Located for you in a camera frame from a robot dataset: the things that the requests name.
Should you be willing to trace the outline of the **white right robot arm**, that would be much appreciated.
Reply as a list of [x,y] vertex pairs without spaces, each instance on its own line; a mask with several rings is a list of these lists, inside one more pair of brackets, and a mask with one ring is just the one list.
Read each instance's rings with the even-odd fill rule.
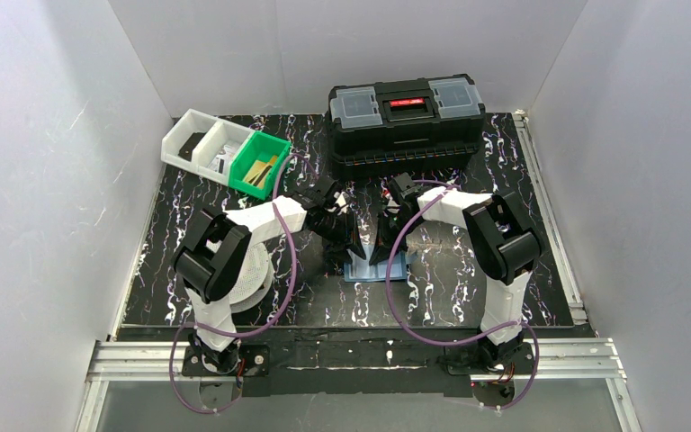
[[471,337],[499,359],[523,340],[525,288],[546,246],[516,193],[468,193],[452,184],[392,178],[378,218],[370,263],[391,263],[407,250],[406,236],[424,221],[467,230],[478,268],[486,276],[480,334]]

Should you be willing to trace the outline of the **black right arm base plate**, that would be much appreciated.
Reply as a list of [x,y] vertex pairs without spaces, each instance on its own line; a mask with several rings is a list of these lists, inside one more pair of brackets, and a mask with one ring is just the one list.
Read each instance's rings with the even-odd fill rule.
[[506,382],[518,374],[530,375],[535,366],[531,344],[512,339],[494,345],[483,338],[468,346],[446,347],[436,362],[450,375],[489,375],[488,381]]

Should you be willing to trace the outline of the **white printed card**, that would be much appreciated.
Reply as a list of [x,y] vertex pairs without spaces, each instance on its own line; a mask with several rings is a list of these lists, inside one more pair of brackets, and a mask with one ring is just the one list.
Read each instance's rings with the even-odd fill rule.
[[232,160],[240,147],[240,144],[237,144],[234,141],[228,141],[219,149],[217,154],[214,156],[213,160],[210,163],[210,169],[220,175],[227,176],[230,170]]

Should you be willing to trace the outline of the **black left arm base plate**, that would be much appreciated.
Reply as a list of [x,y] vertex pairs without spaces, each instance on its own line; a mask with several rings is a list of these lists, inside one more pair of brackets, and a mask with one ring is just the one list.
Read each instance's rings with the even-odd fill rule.
[[221,352],[206,346],[188,346],[183,350],[181,375],[188,377],[266,376],[270,349],[264,345],[232,344]]

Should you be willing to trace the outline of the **black credit card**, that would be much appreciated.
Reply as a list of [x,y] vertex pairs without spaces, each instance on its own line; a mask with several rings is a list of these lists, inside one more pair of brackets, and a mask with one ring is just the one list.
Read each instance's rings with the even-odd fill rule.
[[178,157],[191,161],[193,159],[193,152],[206,135],[205,132],[193,132],[190,137],[184,142],[178,150]]

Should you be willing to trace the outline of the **gold credit card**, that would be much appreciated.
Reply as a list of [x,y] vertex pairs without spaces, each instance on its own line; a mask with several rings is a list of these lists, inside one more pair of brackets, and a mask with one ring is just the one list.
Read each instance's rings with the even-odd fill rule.
[[266,178],[274,167],[277,158],[277,156],[272,156],[267,161],[257,159],[248,169],[245,177],[243,178],[243,182],[256,188],[263,188],[265,186]]

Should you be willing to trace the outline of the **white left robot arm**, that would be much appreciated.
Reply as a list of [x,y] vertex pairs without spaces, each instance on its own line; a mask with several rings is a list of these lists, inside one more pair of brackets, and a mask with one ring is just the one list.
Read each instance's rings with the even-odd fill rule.
[[327,176],[255,207],[198,212],[174,254],[173,268],[184,282],[205,351],[220,356],[234,346],[238,337],[229,295],[237,284],[262,283],[269,275],[269,258],[257,250],[267,240],[302,230],[319,235],[325,256],[335,262],[366,257],[343,188]]

